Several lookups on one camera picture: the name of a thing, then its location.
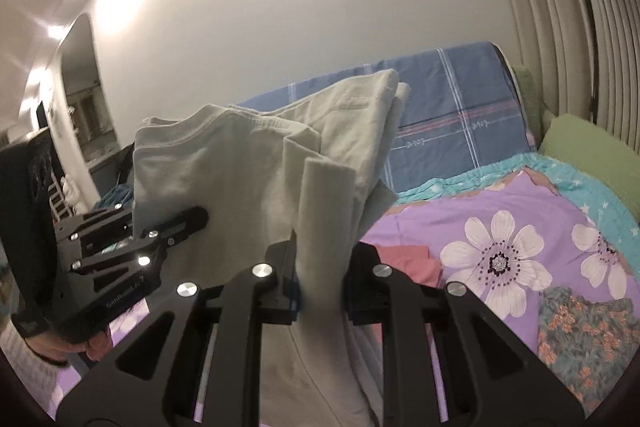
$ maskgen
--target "folded clothing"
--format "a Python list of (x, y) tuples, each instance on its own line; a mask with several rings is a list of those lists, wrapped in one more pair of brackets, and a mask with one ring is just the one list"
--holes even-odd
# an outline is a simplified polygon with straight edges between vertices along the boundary
[(393, 204), (380, 182), (408, 88), (395, 71), (350, 78), (282, 109), (209, 105), (136, 133), (134, 230), (194, 205), (205, 230), (172, 249), (158, 299), (181, 282), (220, 285), (297, 235), (302, 308), (265, 326), (261, 419), (278, 427), (382, 421), (382, 354), (341, 309), (351, 248)]
[(607, 397), (640, 347), (640, 319), (630, 299), (592, 303), (571, 288), (540, 299), (538, 356), (575, 394), (588, 415)]

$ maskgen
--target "pink cloth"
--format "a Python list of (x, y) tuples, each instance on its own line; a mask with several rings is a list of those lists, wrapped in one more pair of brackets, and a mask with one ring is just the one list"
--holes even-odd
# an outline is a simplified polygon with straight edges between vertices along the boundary
[(411, 279), (426, 286), (437, 287), (442, 273), (442, 263), (429, 258), (429, 247), (405, 246), (380, 247), (376, 245), (380, 261), (406, 273)]

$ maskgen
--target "floral bedsheet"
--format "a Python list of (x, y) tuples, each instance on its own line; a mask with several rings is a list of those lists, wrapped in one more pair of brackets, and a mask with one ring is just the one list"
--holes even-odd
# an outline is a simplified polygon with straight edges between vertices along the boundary
[(408, 206), (364, 241), (425, 245), (444, 265), (443, 281), (465, 283), (534, 352), (547, 288), (568, 287), (593, 302), (626, 297), (639, 315), (638, 282), (589, 217), (525, 172), (498, 188)]
[(593, 219), (604, 237), (622, 252), (640, 279), (640, 227), (618, 197), (597, 179), (571, 165), (537, 153), (517, 154), (506, 160), (448, 179), (434, 178), (399, 194), (398, 204), (431, 201), (466, 190), (485, 188), (514, 170), (529, 167), (544, 174), (566, 199)]

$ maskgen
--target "blue plaid blanket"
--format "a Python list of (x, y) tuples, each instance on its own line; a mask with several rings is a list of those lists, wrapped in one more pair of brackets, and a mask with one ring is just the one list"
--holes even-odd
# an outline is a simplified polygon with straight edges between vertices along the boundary
[(350, 76), (389, 69), (411, 87), (383, 174), (396, 192), (532, 150), (510, 71), (490, 42), (363, 64), (240, 105), (271, 111)]

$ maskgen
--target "floral fabric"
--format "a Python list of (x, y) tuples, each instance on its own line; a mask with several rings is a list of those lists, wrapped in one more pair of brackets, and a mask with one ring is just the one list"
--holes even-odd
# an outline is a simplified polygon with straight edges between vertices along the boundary
[(494, 190), (387, 215), (364, 241), (429, 247), (444, 266), (442, 279), (465, 283), (533, 352), (545, 289), (569, 287), (591, 301), (625, 297), (640, 310), (623, 257), (570, 201), (525, 172)]
[(417, 188), (398, 194), (397, 204), (431, 201), (495, 184), (512, 171), (529, 167), (544, 174), (558, 192), (589, 218), (598, 230), (628, 260), (640, 279), (640, 227), (618, 197), (597, 179), (571, 165), (537, 153), (517, 154), (498, 163), (464, 172), (446, 180), (434, 178)]
[(592, 303), (570, 288), (540, 299), (538, 356), (588, 415), (610, 393), (640, 346), (630, 299)]

